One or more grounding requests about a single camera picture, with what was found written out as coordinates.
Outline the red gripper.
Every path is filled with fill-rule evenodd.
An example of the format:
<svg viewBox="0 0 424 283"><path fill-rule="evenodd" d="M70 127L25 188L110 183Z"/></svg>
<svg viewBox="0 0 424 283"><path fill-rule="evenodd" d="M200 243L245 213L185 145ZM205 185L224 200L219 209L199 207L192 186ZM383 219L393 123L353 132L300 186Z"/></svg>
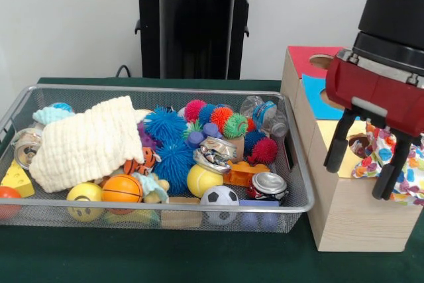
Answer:
<svg viewBox="0 0 424 283"><path fill-rule="evenodd" d="M389 200L407 160L413 138L423 134L423 76L359 56L343 48L333 58L326 75L326 92L345 110L337 123L324 167L337 173L355 119L369 119L379 128L389 127L397 143L390 163L380 172L372 195Z"/></svg>

